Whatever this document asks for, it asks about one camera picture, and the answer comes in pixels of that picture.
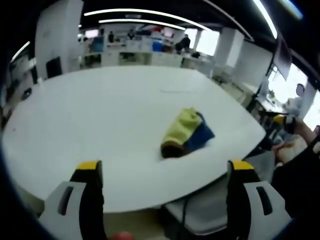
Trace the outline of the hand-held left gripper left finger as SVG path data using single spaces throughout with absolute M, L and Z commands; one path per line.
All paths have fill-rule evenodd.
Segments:
M 79 164 L 44 201 L 39 222 L 55 240 L 106 240 L 101 160 Z

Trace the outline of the person's right hand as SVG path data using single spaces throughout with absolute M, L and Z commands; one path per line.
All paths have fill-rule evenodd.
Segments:
M 318 136 L 318 134 L 312 131 L 303 121 L 298 121 L 295 124 L 294 133 L 301 136 L 307 145 L 311 144 Z

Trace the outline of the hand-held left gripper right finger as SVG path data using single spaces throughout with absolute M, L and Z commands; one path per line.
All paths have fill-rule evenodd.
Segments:
M 227 232 L 231 240 L 274 240 L 291 222 L 284 198 L 243 160 L 227 164 Z

